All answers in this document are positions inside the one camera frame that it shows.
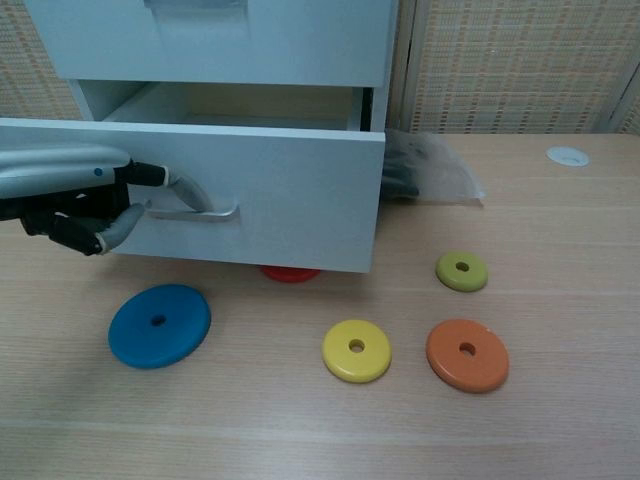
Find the drawer handle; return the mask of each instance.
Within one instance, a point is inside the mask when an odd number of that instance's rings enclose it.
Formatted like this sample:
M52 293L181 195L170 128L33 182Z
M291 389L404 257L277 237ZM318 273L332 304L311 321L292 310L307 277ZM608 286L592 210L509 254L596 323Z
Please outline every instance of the drawer handle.
M159 210L153 208L151 200L147 201L145 207L148 216L157 218L159 220L181 220L202 223L227 222L235 218L240 210L238 202L234 202L233 205L227 210L221 210L219 212L196 212L194 210Z
M244 10L248 0L144 0L151 10Z

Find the orange disc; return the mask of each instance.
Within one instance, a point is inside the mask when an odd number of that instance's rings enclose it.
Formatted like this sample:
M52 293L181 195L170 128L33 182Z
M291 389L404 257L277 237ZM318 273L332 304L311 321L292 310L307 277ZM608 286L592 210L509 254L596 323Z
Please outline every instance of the orange disc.
M446 320L431 330L427 359L442 380L470 393L498 388L509 373L509 354L502 340L471 320Z

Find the red disc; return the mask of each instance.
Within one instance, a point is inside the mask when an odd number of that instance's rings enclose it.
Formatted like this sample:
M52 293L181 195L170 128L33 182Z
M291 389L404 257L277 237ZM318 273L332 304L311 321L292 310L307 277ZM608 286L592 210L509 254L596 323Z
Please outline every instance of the red disc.
M291 268L291 267L260 267L262 273L272 280L284 283L302 283L311 280L322 270L313 270L310 268Z

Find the cabinet drawer front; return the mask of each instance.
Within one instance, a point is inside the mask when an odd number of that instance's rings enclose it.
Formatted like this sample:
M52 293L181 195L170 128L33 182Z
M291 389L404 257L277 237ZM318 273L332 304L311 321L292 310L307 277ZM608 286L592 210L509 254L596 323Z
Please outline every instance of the cabinet drawer front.
M27 0L62 78L383 85L395 0Z
M122 253L365 272L370 268L384 134L0 119L0 148L96 143L176 168L210 195L188 212L163 188Z

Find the blue disc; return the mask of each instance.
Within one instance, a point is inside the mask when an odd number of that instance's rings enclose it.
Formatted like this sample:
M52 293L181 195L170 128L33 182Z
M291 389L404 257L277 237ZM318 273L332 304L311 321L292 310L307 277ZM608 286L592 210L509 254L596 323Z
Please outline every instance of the blue disc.
M166 367L193 352L210 324L209 306L198 291L160 285L120 307L109 328L109 347L131 367Z

